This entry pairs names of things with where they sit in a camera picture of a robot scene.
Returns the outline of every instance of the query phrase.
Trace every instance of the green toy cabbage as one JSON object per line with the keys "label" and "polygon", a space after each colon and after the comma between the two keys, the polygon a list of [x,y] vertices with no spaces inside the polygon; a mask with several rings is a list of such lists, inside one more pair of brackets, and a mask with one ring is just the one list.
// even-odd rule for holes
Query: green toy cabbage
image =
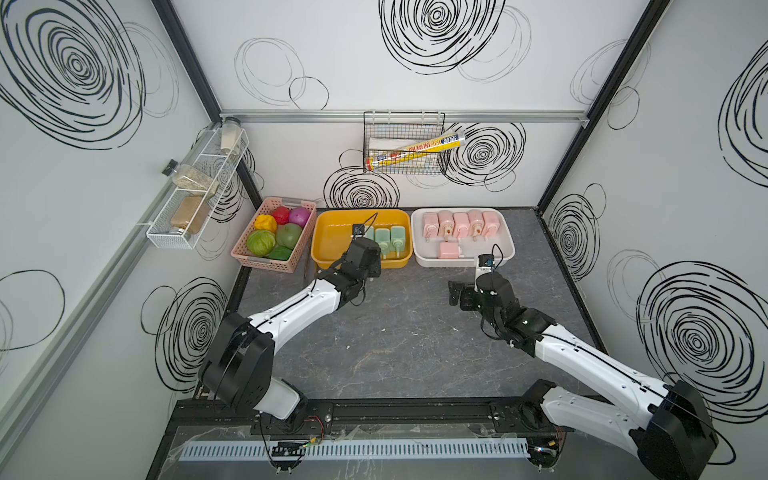
{"label": "green toy cabbage", "polygon": [[269,230],[256,230],[245,240],[245,246],[253,255],[265,257],[275,247],[275,234]]}
{"label": "green toy cabbage", "polygon": [[295,223],[286,223],[277,227],[277,244],[288,247],[291,250],[299,242],[302,228]]}

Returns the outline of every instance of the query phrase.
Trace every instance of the green toy pepper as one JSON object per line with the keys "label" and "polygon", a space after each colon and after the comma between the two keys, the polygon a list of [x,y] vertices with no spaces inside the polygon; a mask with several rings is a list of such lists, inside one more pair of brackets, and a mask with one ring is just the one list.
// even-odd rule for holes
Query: green toy pepper
{"label": "green toy pepper", "polygon": [[290,248],[278,245],[275,247],[275,250],[272,250],[272,252],[266,256],[266,258],[271,258],[272,260],[281,260],[284,262],[290,258],[291,253],[293,253],[293,250]]}

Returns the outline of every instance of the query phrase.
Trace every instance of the white wall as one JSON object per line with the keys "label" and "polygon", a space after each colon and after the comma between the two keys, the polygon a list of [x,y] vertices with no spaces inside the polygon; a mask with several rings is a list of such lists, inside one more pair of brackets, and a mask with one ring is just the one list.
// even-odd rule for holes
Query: white wall
{"label": "white wall", "polygon": [[361,124],[243,124],[263,176],[263,196],[317,199],[328,207],[531,206],[578,124],[458,124],[467,144],[445,176],[362,168]]}
{"label": "white wall", "polygon": [[3,11],[0,414],[207,124],[149,1],[78,6]]}
{"label": "white wall", "polygon": [[[99,27],[105,35],[99,38],[116,41],[127,35],[126,58],[140,64],[115,64],[115,58],[100,58],[104,73],[117,75],[110,77],[115,81],[123,80],[109,84],[120,91],[102,91],[93,99],[85,86],[72,87],[91,103],[81,109],[72,103],[67,106],[79,114],[120,112],[124,117],[116,120],[117,125],[105,122],[93,132],[78,133],[79,140],[73,140],[66,137],[65,125],[71,130],[86,121],[83,118],[62,115],[62,122],[44,124],[34,116],[42,107],[21,93],[12,76],[19,68],[12,63],[13,42],[0,41],[5,60],[0,68],[4,148],[0,413],[168,182],[160,174],[165,164],[171,158],[183,159],[197,132],[208,124],[151,2],[96,0],[88,4],[92,12],[100,8],[105,18],[115,21],[109,28]],[[4,17],[4,26],[23,24],[30,9],[42,7],[59,11],[43,17],[74,30],[89,31],[98,23],[89,24],[64,2],[38,0],[15,2]],[[46,38],[46,30],[37,20],[30,25]],[[65,34],[59,32],[57,38],[62,36]],[[71,54],[87,49],[64,50]],[[77,83],[72,78],[77,72],[87,77],[81,70],[87,55],[59,53],[59,58],[68,59],[72,84]],[[33,71],[42,75],[42,66],[35,67]],[[120,72],[130,75],[120,79]],[[132,104],[125,95],[137,91],[143,92],[144,100],[139,96]],[[123,104],[117,103],[119,94]],[[124,124],[125,118],[141,123]],[[111,137],[120,130],[123,134]],[[253,167],[252,157],[245,161]],[[197,367],[240,268],[229,252],[252,216],[253,207],[235,178],[196,250],[149,246],[0,478],[135,479],[147,474],[175,399],[194,387]],[[51,332],[33,346],[6,350],[35,343]]]}
{"label": "white wall", "polygon": [[225,110],[557,110],[583,107],[570,94],[574,73],[627,38],[646,4],[185,0],[176,7]]}
{"label": "white wall", "polygon": [[2,480],[147,475],[176,400],[197,383],[240,268],[229,252],[253,213],[245,204],[229,223],[209,222],[222,236],[230,232],[216,259],[149,246]]}
{"label": "white wall", "polygon": [[545,214],[610,354],[693,382],[733,443],[703,478],[768,464],[766,21],[759,0],[676,0]]}

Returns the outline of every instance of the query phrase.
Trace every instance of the wire basket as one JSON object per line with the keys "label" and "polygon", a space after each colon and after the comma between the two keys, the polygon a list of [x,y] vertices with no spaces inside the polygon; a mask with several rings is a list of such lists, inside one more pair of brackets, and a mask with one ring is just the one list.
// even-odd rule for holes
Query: wire basket
{"label": "wire basket", "polygon": [[[255,228],[253,228],[253,222],[259,215],[271,214],[278,207],[304,207],[312,214],[306,221],[306,225],[304,225],[304,229],[301,232],[299,241],[296,242],[296,246],[293,248],[293,252],[290,254],[290,258],[288,260],[282,261],[271,260],[269,258],[254,257],[253,253],[251,253],[248,250],[248,247],[246,247],[246,240],[248,239],[248,236],[255,231]],[[256,212],[256,214],[253,215],[253,218],[250,219],[250,222],[246,225],[245,231],[242,235],[240,235],[240,239],[238,239],[237,243],[235,243],[235,246],[233,247],[230,255],[236,258],[237,261],[240,262],[243,266],[261,268],[264,270],[275,270],[277,272],[293,273],[293,271],[296,269],[296,266],[299,264],[299,259],[301,258],[306,245],[310,242],[310,238],[312,238],[312,233],[315,231],[316,219],[317,204],[315,202],[299,200],[297,198],[267,197],[264,199],[261,207],[259,207],[259,210]]]}
{"label": "wire basket", "polygon": [[[444,133],[445,114],[440,112],[381,112],[367,111],[363,115],[362,167],[368,170],[366,159],[390,154],[406,155],[405,150],[373,150],[371,138],[412,140],[406,145],[437,138]],[[382,174],[445,175],[450,153],[448,151],[423,154],[396,164],[374,167]]]}
{"label": "wire basket", "polygon": [[[197,241],[203,235],[205,227],[210,221],[210,217],[219,204],[222,195],[227,191],[232,176],[235,174],[235,169],[240,163],[240,159],[243,157],[246,148],[248,147],[248,135],[245,130],[240,130],[240,136],[237,138],[237,142],[232,151],[229,154],[225,154],[221,150],[221,129],[216,127],[213,130],[206,130],[202,133],[203,139],[205,136],[210,136],[207,142],[200,149],[200,153],[195,158],[192,166],[202,171],[204,174],[209,175],[214,180],[218,180],[219,187],[215,192],[211,192],[210,189],[215,182],[208,187],[208,190],[186,190],[176,187],[173,193],[165,202],[165,205],[160,210],[160,213],[154,219],[154,222],[147,230],[147,238],[154,243],[157,248],[176,248],[183,250],[191,250],[197,245]],[[207,198],[205,202],[201,202],[195,210],[193,218],[200,213],[200,208],[203,204],[210,208],[210,211],[206,215],[200,230],[197,233],[189,231],[189,226],[184,229],[183,232],[171,233],[170,221],[173,218],[176,210],[179,209],[181,202],[187,197],[203,197]]]}

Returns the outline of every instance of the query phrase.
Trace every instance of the black lid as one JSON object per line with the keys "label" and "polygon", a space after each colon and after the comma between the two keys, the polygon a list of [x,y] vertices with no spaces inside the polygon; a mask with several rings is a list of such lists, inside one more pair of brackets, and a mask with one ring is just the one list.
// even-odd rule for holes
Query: black lid
{"label": "black lid", "polygon": [[168,162],[167,167],[165,167],[165,170],[163,170],[163,175],[166,177],[170,177],[170,175],[176,170],[176,167],[178,166],[179,162],[175,160],[171,160]]}

